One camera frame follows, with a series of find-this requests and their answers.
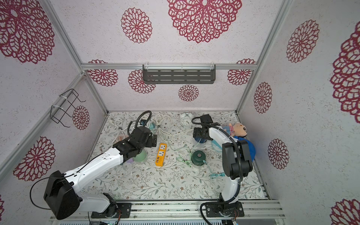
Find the power strip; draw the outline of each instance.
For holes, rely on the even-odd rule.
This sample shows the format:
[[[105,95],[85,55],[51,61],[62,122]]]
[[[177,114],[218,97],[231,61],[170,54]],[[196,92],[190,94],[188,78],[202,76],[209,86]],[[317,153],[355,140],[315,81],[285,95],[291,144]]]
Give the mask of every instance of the power strip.
[[[155,161],[156,166],[163,166],[164,165],[166,149],[167,149],[167,144],[160,143],[159,151],[158,151],[156,161]]]

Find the clock face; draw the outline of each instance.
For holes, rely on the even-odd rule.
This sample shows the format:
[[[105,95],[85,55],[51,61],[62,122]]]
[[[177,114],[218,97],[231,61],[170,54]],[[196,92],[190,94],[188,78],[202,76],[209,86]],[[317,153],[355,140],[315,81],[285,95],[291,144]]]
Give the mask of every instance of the clock face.
[[[181,120],[181,125],[183,125],[184,127],[189,127],[191,126],[193,123],[191,123],[191,118],[190,117],[185,117]]]

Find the red floral pattern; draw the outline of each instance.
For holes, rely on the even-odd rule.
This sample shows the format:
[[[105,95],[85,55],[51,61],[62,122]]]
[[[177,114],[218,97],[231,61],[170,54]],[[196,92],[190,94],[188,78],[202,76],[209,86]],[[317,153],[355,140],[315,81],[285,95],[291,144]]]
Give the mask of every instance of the red floral pattern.
[[[19,180],[34,181],[48,172],[54,158],[55,149],[51,140],[40,137],[14,169],[13,174]]]
[[[241,0],[167,0],[169,16],[188,41],[209,42],[227,31],[241,8]]]
[[[319,31],[319,25],[314,20],[305,21],[295,29],[286,50],[290,62],[300,62],[311,53],[319,38]]]
[[[106,63],[102,60],[91,60],[89,63]],[[93,81],[103,86],[113,86],[117,82],[117,73],[114,69],[90,69],[87,71]]]
[[[72,116],[72,122],[79,130],[84,130],[89,125],[89,112],[84,106],[79,105],[78,107],[76,107]]]
[[[0,49],[20,62],[46,61],[52,54],[54,31],[36,0],[0,1]]]
[[[243,59],[237,63],[254,64],[256,62],[253,59]],[[231,69],[228,71],[228,81],[235,85],[246,84],[251,73],[250,69]]]
[[[4,201],[1,199],[1,195],[0,195],[0,221],[1,221],[1,216],[3,215],[4,212]]]
[[[266,112],[271,104],[271,93],[270,85],[266,82],[259,84],[254,94],[254,106],[258,113]]]
[[[360,22],[355,32],[341,45],[339,57],[333,63],[333,97],[339,99],[341,111],[349,112],[360,123]]]
[[[288,148],[279,139],[274,139],[270,142],[267,155],[271,164],[278,169],[284,169],[289,162]]]
[[[144,43],[152,34],[149,17],[140,9],[127,9],[121,18],[121,27],[125,35],[135,43]]]
[[[199,96],[199,89],[194,85],[184,85],[179,89],[179,97],[181,100],[190,102]]]
[[[129,74],[128,82],[133,90],[143,94],[152,92],[156,87],[155,84],[144,83],[143,71],[140,69],[134,70]]]
[[[359,225],[360,224],[360,203],[358,200],[346,200],[336,202],[331,207],[331,225]]]

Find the alarm clock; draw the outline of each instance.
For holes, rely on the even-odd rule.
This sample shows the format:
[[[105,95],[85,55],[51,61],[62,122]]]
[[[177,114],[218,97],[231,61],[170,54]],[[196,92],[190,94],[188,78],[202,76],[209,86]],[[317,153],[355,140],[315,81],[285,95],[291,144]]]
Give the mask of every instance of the alarm clock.
[[[191,125],[193,123],[191,123],[191,120],[194,118],[195,116],[191,113],[191,112],[184,112],[180,115],[180,123],[183,127],[191,127]]]

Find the doll face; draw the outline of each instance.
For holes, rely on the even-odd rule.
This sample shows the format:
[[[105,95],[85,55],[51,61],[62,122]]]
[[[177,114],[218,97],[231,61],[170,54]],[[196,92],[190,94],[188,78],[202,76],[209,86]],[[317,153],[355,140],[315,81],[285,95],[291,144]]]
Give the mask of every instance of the doll face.
[[[233,128],[236,136],[245,137],[247,135],[246,127],[242,123],[235,123]]]

